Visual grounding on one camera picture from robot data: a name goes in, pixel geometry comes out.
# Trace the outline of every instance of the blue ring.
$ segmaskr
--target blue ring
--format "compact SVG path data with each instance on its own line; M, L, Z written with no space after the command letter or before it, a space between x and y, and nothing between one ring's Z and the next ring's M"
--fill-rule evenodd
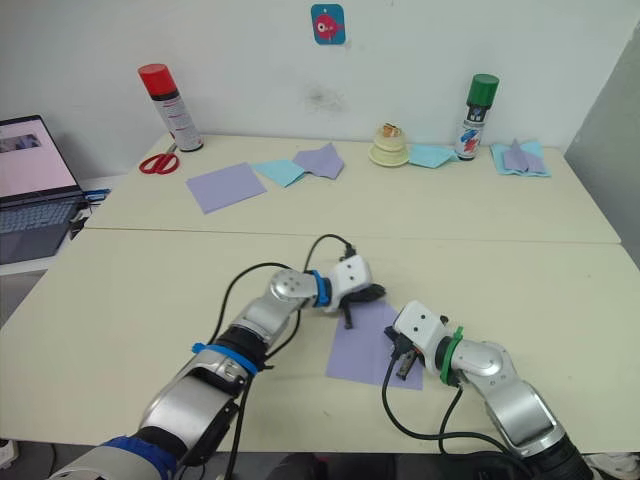
M177 461L173 455L162 450L157 445L147 443L140 438L116 437L103 443L102 446L119 448L120 450L144 458L158 470L162 480L169 480L169 471L171 471L171 475L176 473Z
M193 347L191 347L193 353L200 353L202 350L213 350L214 352L222 353L238 362L251 375L255 376L258 374L258 367L256 367L253 362L230 348L223 347L222 345L205 345L204 343L194 343Z
M317 270L311 270L311 274L316 278L316 286L318 287L318 297L314 307L326 307L329 305L329 295L327 295L327 287L324 284L324 278L318 273Z

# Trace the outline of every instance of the laptop screen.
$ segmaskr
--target laptop screen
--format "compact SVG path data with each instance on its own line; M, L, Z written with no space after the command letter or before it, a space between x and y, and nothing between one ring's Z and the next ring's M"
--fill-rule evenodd
M76 185L39 116L0 122L0 198L63 193Z

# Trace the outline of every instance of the laptop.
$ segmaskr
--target laptop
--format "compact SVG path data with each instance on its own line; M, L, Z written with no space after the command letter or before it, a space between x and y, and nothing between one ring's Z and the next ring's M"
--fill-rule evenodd
M54 255L83 199L40 115L0 121L0 265Z

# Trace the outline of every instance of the sticker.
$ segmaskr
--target sticker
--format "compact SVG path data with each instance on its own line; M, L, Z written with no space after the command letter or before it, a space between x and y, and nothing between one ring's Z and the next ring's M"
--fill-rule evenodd
M344 10L337 3L313 5L311 23L318 45L342 45L345 42Z

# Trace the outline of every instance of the red cap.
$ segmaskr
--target red cap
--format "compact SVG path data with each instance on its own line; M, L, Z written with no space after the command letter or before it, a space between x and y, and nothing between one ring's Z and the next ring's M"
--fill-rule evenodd
M166 95L175 92L178 87L171 77L171 73L163 63L151 63L140 67L138 74L149 95Z

